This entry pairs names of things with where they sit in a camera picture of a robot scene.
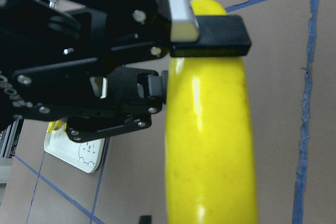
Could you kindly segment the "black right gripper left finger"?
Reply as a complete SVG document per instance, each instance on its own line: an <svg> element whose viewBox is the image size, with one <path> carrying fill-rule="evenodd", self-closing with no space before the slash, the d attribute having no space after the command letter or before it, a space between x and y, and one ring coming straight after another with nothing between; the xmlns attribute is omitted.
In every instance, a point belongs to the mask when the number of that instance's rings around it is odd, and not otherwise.
<svg viewBox="0 0 336 224"><path fill-rule="evenodd" d="M139 97L148 100L158 100L166 104L168 76L167 70L162 71L161 74L138 74L137 90Z"/></svg>

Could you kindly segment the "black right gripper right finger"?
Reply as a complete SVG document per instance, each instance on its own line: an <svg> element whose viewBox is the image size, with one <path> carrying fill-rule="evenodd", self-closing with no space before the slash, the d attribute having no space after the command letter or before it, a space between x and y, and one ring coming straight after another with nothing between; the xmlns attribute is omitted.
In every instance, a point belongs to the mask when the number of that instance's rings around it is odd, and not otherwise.
<svg viewBox="0 0 336 224"><path fill-rule="evenodd" d="M171 57L239 57L251 48L242 17L215 0L158 0L158 7Z"/></svg>

